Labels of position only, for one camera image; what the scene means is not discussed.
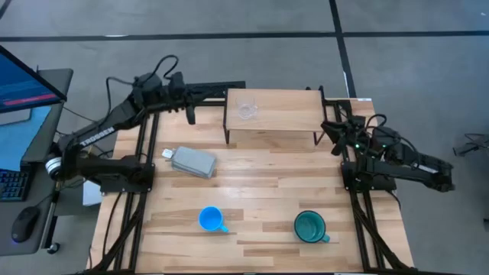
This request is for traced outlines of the blue plastic cup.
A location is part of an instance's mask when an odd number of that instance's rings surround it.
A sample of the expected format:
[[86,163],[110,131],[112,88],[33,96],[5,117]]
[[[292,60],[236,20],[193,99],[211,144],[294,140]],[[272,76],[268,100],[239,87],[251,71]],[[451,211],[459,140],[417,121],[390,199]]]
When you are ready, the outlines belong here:
[[228,233],[225,226],[225,216],[222,211],[215,206],[208,206],[199,213],[199,225],[205,231],[221,231]]

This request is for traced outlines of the grey folded cloth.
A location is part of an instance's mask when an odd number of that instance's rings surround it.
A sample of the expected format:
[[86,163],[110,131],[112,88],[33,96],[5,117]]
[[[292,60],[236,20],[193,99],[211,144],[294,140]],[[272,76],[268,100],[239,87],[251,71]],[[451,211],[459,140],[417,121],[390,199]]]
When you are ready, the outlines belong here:
[[215,165],[214,155],[188,147],[178,147],[171,158],[173,169],[207,179],[212,177]]

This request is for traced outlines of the black computer mouse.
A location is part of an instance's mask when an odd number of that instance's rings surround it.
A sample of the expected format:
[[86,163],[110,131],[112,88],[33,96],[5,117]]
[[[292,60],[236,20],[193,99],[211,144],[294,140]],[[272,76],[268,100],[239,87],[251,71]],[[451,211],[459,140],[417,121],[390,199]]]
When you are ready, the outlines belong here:
[[37,206],[29,206],[20,211],[11,227],[11,239],[16,243],[21,243],[30,238],[40,209]]

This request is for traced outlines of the black backlit keyboard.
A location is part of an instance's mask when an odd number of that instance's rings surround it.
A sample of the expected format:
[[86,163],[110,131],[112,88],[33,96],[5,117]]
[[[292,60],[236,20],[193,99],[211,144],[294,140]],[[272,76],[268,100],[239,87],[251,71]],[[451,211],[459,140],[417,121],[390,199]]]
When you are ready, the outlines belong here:
[[0,202],[22,202],[26,200],[31,186],[31,170],[0,170]]

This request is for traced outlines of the black perforated grille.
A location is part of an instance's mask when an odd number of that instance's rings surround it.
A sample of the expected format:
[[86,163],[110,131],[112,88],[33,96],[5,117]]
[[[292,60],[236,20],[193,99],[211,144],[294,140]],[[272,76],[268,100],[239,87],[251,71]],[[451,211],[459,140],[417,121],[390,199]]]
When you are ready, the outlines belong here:
[[245,81],[231,82],[203,82],[188,84],[189,89],[193,92],[204,92],[209,94],[209,98],[218,99],[224,98],[229,89],[245,89]]

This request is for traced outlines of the teal enamel mug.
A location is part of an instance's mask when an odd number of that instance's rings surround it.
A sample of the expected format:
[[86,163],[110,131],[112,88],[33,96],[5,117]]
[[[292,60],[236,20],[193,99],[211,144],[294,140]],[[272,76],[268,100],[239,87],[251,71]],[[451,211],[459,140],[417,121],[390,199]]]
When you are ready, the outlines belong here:
[[311,210],[302,211],[297,215],[293,223],[293,230],[301,241],[309,244],[330,242],[330,236],[326,233],[325,220],[319,213]]

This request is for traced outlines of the white box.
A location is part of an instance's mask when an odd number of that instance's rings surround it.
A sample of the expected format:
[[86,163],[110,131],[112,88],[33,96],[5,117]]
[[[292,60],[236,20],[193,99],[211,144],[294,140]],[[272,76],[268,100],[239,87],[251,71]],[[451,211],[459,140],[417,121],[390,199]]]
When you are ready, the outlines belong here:
[[92,206],[102,202],[100,186],[92,181],[86,180],[83,183],[83,205]]

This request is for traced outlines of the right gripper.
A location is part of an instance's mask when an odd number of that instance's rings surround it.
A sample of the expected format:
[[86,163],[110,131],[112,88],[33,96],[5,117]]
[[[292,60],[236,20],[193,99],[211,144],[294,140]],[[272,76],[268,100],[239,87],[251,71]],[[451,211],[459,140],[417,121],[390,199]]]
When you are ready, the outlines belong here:
[[368,135],[364,132],[366,118],[353,115],[343,122],[324,121],[321,128],[335,145],[331,151],[334,156],[341,155],[346,147],[364,147],[368,143]]

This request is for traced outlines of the black aluminium table frame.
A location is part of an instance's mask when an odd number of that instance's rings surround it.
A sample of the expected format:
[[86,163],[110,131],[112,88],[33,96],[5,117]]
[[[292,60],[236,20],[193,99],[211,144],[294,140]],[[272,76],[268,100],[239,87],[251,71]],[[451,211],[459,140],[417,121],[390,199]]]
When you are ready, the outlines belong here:
[[[115,157],[140,147],[155,167],[144,216],[112,269],[136,273],[288,273],[386,267],[368,233],[358,229],[351,196],[332,143],[311,132],[231,131],[225,142],[225,102],[199,107],[196,123],[163,113],[120,131]],[[216,158],[211,178],[177,171],[165,148],[188,147]],[[215,206],[228,233],[205,231],[199,213]],[[302,211],[319,213],[330,242],[309,244],[293,230]]]

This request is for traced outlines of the clear glass cup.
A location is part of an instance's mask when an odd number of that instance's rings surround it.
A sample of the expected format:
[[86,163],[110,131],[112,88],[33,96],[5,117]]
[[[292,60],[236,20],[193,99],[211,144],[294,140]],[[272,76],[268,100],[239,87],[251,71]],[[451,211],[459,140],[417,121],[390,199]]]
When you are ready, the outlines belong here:
[[257,114],[257,105],[253,97],[238,97],[235,100],[238,109],[238,117],[244,120],[250,119]]

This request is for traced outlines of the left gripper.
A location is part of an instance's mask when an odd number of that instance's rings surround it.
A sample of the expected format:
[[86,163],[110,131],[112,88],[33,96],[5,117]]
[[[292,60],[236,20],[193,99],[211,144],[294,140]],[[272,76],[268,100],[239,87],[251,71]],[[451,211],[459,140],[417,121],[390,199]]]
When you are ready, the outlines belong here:
[[175,112],[185,110],[188,124],[194,125],[196,123],[195,102],[181,72],[176,72],[170,77],[168,93],[171,98],[171,109]]

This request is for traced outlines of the wooden shelf black metal frame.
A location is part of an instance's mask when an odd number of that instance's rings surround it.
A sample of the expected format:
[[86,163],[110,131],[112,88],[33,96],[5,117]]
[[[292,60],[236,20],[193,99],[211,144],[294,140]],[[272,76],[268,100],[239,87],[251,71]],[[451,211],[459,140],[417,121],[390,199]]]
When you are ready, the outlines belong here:
[[[235,100],[253,97],[257,114],[247,120],[238,117]],[[231,131],[301,131],[313,134],[318,144],[326,119],[324,89],[229,89],[225,95],[223,130],[225,142]]]

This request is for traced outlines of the computer monitor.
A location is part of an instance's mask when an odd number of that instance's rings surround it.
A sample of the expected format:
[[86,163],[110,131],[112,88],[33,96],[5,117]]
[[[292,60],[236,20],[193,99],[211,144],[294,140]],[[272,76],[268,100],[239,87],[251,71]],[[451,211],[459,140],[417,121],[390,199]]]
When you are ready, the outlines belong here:
[[59,89],[0,45],[0,113],[67,100]]

